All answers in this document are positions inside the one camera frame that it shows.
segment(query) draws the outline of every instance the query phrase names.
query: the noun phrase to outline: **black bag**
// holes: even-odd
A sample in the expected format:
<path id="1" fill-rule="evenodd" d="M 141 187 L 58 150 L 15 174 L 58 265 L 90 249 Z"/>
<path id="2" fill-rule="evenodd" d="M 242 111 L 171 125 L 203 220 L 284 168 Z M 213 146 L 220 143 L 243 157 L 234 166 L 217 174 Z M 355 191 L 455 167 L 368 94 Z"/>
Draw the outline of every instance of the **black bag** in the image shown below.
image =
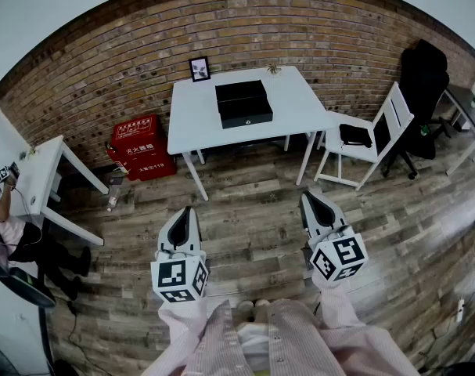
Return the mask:
<path id="1" fill-rule="evenodd" d="M 345 145 L 364 145 L 367 148 L 372 146 L 371 137 L 366 128 L 340 124 L 340 138 Z"/>

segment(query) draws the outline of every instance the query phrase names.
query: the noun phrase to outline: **white shoe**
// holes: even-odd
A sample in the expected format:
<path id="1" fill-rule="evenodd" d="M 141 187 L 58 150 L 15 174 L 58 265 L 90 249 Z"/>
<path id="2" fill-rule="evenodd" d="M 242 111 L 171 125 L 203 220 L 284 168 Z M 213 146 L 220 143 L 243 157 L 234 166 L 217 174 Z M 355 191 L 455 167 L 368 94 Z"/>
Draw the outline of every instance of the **white shoe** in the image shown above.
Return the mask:
<path id="1" fill-rule="evenodd" d="M 239 312 L 251 312 L 253 308 L 254 308 L 254 304 L 252 303 L 252 301 L 242 301 L 237 306 L 237 310 Z"/>
<path id="2" fill-rule="evenodd" d="M 263 306 L 263 305 L 270 305 L 270 301 L 267 299 L 258 299 L 254 306 L 257 308 L 258 306 Z"/>

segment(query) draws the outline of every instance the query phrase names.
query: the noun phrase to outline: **white table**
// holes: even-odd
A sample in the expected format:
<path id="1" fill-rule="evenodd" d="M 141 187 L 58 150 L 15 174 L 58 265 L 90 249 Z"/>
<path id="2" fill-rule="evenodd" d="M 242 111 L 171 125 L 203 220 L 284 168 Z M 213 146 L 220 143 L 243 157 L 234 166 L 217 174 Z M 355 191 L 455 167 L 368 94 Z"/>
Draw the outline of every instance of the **white table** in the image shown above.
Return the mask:
<path id="1" fill-rule="evenodd" d="M 462 88 L 461 86 L 448 85 L 444 91 L 446 96 L 455 104 L 456 109 L 458 109 L 456 115 L 451 120 L 451 125 L 454 125 L 459 119 L 460 115 L 463 115 L 466 120 L 472 125 L 473 132 L 475 134 L 475 106 L 472 107 L 470 104 L 472 99 L 475 97 L 472 91 L 467 88 Z M 451 175 L 458 166 L 461 165 L 472 154 L 475 150 L 475 140 L 470 144 L 468 148 L 462 153 L 462 155 L 456 159 L 456 161 L 451 165 L 451 167 L 446 171 L 447 175 Z"/>
<path id="2" fill-rule="evenodd" d="M 63 136 L 58 136 L 37 146 L 35 151 L 35 154 L 28 155 L 22 161 L 17 161 L 20 177 L 16 188 L 23 194 L 24 199 L 17 191 L 13 191 L 10 214 L 19 217 L 27 216 L 27 214 L 43 215 L 71 233 L 93 244 L 103 245 L 102 238 L 73 224 L 70 220 L 48 208 L 48 199 L 52 193 L 53 181 L 58 176 L 56 169 L 62 155 L 101 193 L 109 193 L 108 187 L 83 165 L 74 152 L 65 144 Z"/>
<path id="3" fill-rule="evenodd" d="M 190 153 L 196 150 L 201 163 L 204 164 L 200 150 L 232 143 L 286 136 L 287 150 L 289 135 L 309 134 L 297 178 L 297 185 L 300 185 L 317 131 L 331 128 L 333 123 L 300 71 L 296 67 L 281 68 L 282 71 L 277 77 L 272 77 L 266 69 L 259 68 L 219 73 L 206 81 L 193 82 L 192 79 L 187 79 L 175 83 L 167 152 L 183 155 L 205 201 L 208 201 L 208 197 L 193 166 Z M 260 79 L 274 112 L 273 120 L 223 129 L 214 87 Z"/>

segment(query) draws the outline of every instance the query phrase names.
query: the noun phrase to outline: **black office chair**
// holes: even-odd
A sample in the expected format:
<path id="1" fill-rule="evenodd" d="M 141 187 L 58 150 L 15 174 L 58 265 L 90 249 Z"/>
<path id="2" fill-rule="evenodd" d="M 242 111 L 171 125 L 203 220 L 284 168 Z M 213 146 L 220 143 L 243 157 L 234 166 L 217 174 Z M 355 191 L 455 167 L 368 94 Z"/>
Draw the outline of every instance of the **black office chair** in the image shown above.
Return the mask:
<path id="1" fill-rule="evenodd" d="M 399 88 L 415 118 L 389 153 L 383 175 L 388 175 L 395 158 L 400 154 L 411 169 L 409 178 L 414 179 L 418 172 L 407 152 L 432 160 L 435 158 L 435 139 L 442 132 L 451 138 L 454 130 L 442 117 L 432 120 L 435 107 L 449 84 L 446 72 L 448 61 L 441 50 L 422 39 L 414 49 L 406 49 L 402 53 L 401 61 Z M 439 128 L 431 132 L 430 126 L 434 124 L 439 124 Z"/>

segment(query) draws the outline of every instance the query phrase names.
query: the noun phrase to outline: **black box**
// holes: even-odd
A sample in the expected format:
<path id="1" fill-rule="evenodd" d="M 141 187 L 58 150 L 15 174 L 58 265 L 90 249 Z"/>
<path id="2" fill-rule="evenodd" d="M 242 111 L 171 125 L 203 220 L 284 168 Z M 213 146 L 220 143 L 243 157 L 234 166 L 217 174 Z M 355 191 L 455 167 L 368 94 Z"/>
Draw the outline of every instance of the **black box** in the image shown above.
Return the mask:
<path id="1" fill-rule="evenodd" d="M 272 121 L 274 113 L 261 81 L 218 85 L 215 88 L 223 128 Z"/>

